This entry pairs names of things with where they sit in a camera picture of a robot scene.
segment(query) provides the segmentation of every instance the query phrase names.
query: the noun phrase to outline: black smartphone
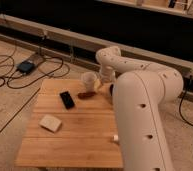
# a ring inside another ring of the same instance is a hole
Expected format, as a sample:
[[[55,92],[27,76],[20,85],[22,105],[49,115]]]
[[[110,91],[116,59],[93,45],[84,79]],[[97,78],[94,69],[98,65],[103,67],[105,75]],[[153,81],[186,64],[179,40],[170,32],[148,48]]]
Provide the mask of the black smartphone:
[[[75,106],[74,101],[68,91],[60,93],[60,97],[65,105],[66,109],[70,109]]]

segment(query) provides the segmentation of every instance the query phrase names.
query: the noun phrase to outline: electronic device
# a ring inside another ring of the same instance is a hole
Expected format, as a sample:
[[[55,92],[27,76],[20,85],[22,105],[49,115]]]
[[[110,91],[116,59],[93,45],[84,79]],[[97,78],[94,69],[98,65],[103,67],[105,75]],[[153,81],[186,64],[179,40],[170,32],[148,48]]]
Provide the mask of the electronic device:
[[[65,105],[66,109],[70,109],[75,106],[73,99],[68,91],[60,93],[60,97]]]
[[[45,59],[42,56],[38,55],[37,53],[34,53],[28,59],[21,62],[17,66],[17,71],[28,75],[37,67],[39,67],[44,61]]]
[[[174,171],[158,105],[183,90],[181,74],[158,63],[121,56],[117,46],[96,53],[101,84],[114,83],[113,106],[125,171]],[[115,71],[123,73],[117,79]]]

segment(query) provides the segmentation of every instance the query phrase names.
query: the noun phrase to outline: brown object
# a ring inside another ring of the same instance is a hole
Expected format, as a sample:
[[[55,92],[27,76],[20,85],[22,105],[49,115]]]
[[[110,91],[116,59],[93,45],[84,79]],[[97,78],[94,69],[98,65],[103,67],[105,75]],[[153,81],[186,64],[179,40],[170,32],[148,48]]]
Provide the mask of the brown object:
[[[75,102],[65,109],[59,93],[69,91]],[[46,79],[39,92],[33,114],[22,140],[17,166],[62,168],[122,168],[119,146],[111,141],[117,134],[109,85],[89,100],[78,98],[83,92],[80,80]],[[62,120],[56,133],[42,129],[45,114]]]
[[[89,97],[92,97],[92,96],[94,96],[96,94],[96,92],[86,92],[86,93],[79,93],[78,94],[78,97],[79,97],[79,99],[87,99],[87,98],[89,98]]]

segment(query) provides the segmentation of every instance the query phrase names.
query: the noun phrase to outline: charger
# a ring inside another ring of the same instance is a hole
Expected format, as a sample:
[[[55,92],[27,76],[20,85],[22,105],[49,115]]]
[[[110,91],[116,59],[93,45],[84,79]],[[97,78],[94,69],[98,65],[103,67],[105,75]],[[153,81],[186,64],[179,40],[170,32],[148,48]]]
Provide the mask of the charger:
[[[35,69],[34,63],[30,61],[23,61],[17,66],[17,71],[23,73],[23,74],[29,74]]]

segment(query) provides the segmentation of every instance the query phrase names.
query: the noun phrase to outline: cable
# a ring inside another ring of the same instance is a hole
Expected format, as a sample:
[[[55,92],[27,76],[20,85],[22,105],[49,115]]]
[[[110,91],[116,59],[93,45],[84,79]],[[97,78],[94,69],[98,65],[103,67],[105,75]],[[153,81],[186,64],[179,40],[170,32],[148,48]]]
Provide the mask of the cable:
[[[10,122],[24,109],[24,107],[34,98],[34,96],[39,92],[39,90],[40,88],[32,94],[32,96],[21,106],[21,108],[14,114],[14,116],[2,127],[2,129],[0,130],[0,134],[10,124]]]
[[[188,85],[187,85],[187,88],[185,89],[185,92],[184,92],[184,94],[183,94],[183,96],[182,96],[182,99],[181,99],[180,105],[179,105],[179,114],[180,114],[182,120],[183,120],[186,124],[190,125],[191,127],[193,127],[193,124],[192,124],[190,121],[188,121],[187,119],[185,119],[185,117],[184,117],[183,114],[182,114],[181,108],[182,108],[182,103],[183,103],[183,101],[184,101],[184,99],[185,99],[185,96],[187,95],[187,92],[188,92],[188,90],[189,90],[189,88],[190,88],[190,85],[191,85],[191,83],[192,83],[192,80],[193,80],[193,77],[190,76],[189,83],[188,83]]]
[[[182,96],[182,99],[181,99],[181,101],[180,101],[179,114],[180,114],[181,118],[183,119],[183,121],[184,121],[186,124],[188,124],[188,125],[190,125],[190,126],[193,127],[193,124],[192,124],[190,121],[188,121],[187,119],[185,119],[185,117],[184,117],[183,114],[182,114],[182,104],[183,104],[183,101],[184,101],[184,99],[185,99],[185,96],[187,95],[187,92],[188,92],[188,90],[189,90],[189,88],[190,88],[190,85],[191,85],[192,81],[193,81],[193,77],[190,76],[188,86],[187,86],[187,88],[185,89],[185,92],[184,92],[184,94],[183,94],[183,96]]]
[[[42,79],[42,78],[44,78],[44,77],[46,77],[46,76],[50,76],[50,74],[53,74],[54,72],[58,71],[59,69],[61,69],[61,68],[63,67],[63,63],[64,63],[64,62],[63,62],[63,59],[62,59],[62,58],[52,57],[51,59],[59,59],[59,60],[61,60],[61,63],[59,63],[60,66],[59,66],[58,68],[56,68],[56,69],[48,72],[48,73],[44,73],[44,75],[40,76],[39,78],[33,80],[32,82],[30,82],[30,83],[28,83],[28,84],[26,84],[26,85],[18,86],[18,87],[14,87],[14,86],[10,85],[11,81],[15,80],[15,78],[13,77],[14,74],[16,73],[16,71],[15,71],[15,72],[8,78],[8,81],[7,81],[7,83],[6,83],[6,84],[7,84],[7,87],[9,87],[9,88],[11,88],[11,89],[22,89],[22,88],[26,88],[26,87],[34,84],[34,83],[37,82],[38,80],[40,80],[40,79]],[[64,74],[61,75],[61,76],[58,76],[58,77],[63,77],[63,76],[65,76],[65,75],[67,75],[67,74],[70,72],[70,67],[68,66],[67,68],[68,68],[67,72],[64,73]]]

